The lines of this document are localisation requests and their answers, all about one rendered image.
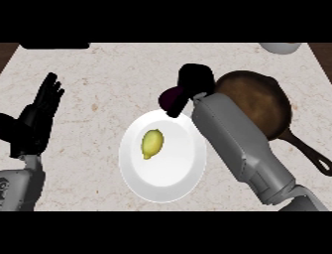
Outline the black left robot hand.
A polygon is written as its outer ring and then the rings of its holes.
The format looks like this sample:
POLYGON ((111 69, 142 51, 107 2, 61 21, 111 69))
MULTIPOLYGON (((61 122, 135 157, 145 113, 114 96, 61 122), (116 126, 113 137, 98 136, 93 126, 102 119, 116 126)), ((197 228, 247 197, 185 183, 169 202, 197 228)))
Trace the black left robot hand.
POLYGON ((11 145, 11 158, 42 155, 45 152, 64 93, 58 75, 51 72, 40 85, 34 102, 25 106, 20 117, 14 118, 0 113, 0 140, 11 145))

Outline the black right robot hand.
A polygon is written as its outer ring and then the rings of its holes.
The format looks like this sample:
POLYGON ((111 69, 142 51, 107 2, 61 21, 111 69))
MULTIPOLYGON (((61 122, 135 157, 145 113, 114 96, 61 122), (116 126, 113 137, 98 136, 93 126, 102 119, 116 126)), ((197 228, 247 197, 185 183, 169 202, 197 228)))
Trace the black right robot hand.
POLYGON ((214 93, 216 81, 211 69, 198 63, 186 63, 179 69, 178 95, 173 99, 167 115, 178 118, 188 101, 200 94, 214 93))

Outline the dark purple eggplant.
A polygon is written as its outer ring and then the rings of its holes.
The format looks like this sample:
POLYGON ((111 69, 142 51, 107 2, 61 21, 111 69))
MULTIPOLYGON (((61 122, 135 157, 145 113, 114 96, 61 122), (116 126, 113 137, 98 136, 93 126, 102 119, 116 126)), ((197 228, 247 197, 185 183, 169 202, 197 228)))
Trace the dark purple eggplant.
POLYGON ((185 89, 182 86, 169 88, 158 97, 160 107, 167 111, 180 112, 188 102, 185 89))

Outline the brown cast iron pan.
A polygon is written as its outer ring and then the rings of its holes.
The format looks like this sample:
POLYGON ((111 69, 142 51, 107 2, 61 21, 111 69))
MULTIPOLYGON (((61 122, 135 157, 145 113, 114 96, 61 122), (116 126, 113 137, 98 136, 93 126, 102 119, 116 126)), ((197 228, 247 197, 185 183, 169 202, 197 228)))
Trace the brown cast iron pan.
POLYGON ((266 139, 288 142, 303 153, 319 172, 332 177, 331 160, 290 130, 291 104, 276 79, 250 70, 235 70, 219 78, 216 91, 232 99, 266 139))

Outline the white plate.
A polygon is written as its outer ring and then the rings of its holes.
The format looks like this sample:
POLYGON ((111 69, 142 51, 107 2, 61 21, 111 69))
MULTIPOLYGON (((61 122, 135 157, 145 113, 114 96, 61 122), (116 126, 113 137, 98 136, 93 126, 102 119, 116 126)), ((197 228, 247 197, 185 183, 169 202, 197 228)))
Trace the white plate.
POLYGON ((124 182, 139 197, 152 202, 180 199, 197 186, 207 166, 207 145, 192 119, 167 116, 158 109, 130 124, 120 143, 118 166, 124 182), (144 159, 145 133, 158 129, 164 136, 160 152, 144 159))

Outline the white bowl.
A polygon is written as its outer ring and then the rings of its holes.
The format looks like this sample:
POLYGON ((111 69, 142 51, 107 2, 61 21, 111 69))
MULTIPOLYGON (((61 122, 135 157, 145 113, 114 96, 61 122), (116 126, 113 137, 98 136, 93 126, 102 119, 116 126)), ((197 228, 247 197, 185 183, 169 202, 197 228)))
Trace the white bowl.
POLYGON ((293 54, 300 48, 300 43, 260 43, 260 46, 274 54, 293 54))

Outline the yellow lemon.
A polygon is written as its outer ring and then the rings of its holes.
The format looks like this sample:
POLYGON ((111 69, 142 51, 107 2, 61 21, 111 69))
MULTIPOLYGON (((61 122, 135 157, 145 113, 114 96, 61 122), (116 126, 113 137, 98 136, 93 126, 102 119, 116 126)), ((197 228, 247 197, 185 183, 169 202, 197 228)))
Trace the yellow lemon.
POLYGON ((158 129, 149 130, 142 138, 142 155, 144 159, 148 160, 161 151, 164 144, 164 136, 158 129))

